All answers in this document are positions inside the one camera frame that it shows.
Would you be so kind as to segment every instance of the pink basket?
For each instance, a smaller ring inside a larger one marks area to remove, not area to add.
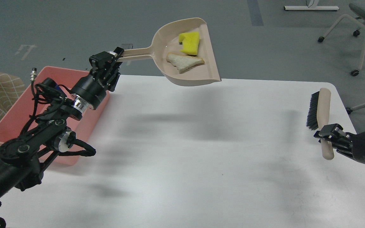
[[[51,78],[57,84],[63,84],[71,89],[71,87],[74,86],[80,78],[87,75],[87,71],[77,71],[59,67],[46,66],[42,69],[42,71],[40,71],[39,75],[36,78],[35,84],[41,83],[46,78]],[[33,112],[32,98],[33,95],[29,86],[15,102],[12,108],[6,113],[4,118],[2,118],[2,120],[0,121],[0,146],[4,142],[19,136],[19,133],[22,130],[23,126],[29,120],[29,115],[31,115]],[[72,131],[76,132],[77,139],[83,140],[85,142],[88,140],[109,98],[109,92],[107,91],[107,96],[98,106],[98,108],[96,110],[87,109],[83,114],[83,118],[81,119],[81,121],[76,121],[72,118],[67,119],[67,126],[70,127]],[[39,105],[36,114],[42,113],[47,108],[47,106],[48,105]],[[73,146],[70,151],[77,150],[81,150],[81,148],[78,146]],[[50,153],[41,157],[41,161],[44,161],[49,154]],[[65,156],[57,157],[54,162],[66,165],[74,165],[78,159],[79,156]]]

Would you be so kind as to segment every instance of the beige dustpan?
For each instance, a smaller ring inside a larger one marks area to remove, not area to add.
[[[178,35],[183,32],[200,33],[197,57],[203,58],[205,64],[180,74],[176,67],[166,61],[166,56],[168,52],[183,54],[180,52],[183,46],[178,43]],[[201,18],[183,19],[164,25],[156,32],[149,47],[125,50],[123,57],[119,58],[118,62],[149,58],[155,61],[158,69],[168,80],[179,86],[200,86],[221,81],[210,43],[207,23]]]

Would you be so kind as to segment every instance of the hand brush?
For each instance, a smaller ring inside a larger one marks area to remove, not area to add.
[[[318,92],[312,94],[310,109],[307,117],[307,127],[314,131],[329,123],[330,110],[330,90],[321,88]],[[326,140],[320,140],[322,146],[322,156],[327,160],[332,160],[335,157],[333,153],[332,143]]]

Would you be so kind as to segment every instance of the brush bristles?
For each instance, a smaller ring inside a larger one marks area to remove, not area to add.
[[[314,131],[318,128],[316,111],[317,111],[317,101],[319,100],[319,91],[311,95],[310,110],[307,117],[307,127]]]

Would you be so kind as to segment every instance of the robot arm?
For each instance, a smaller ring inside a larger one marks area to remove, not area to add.
[[[66,97],[50,78],[35,86],[32,81],[32,93],[35,97],[33,115],[17,138],[0,146],[0,197],[13,187],[24,191],[41,184],[43,172],[57,156],[95,155],[93,147],[76,139],[75,132],[67,127],[67,118],[81,120],[87,108],[95,110],[100,105],[107,90],[114,91],[122,63],[117,62],[117,59],[123,51],[122,48],[117,47],[113,52],[101,52],[91,56],[92,69],[89,74],[81,78],[69,90],[74,100]],[[33,69],[31,75],[35,74],[36,69]],[[36,115],[37,101],[49,104],[49,107],[39,115]],[[37,123],[37,126],[29,130],[33,121]],[[85,150],[68,152],[74,144]],[[39,162],[39,158],[50,151],[52,154],[45,162]],[[4,220],[0,218],[0,226],[4,227],[4,224]]]
[[[338,153],[365,164],[365,132],[345,133],[339,124],[329,124],[316,131],[313,137],[332,142]]]

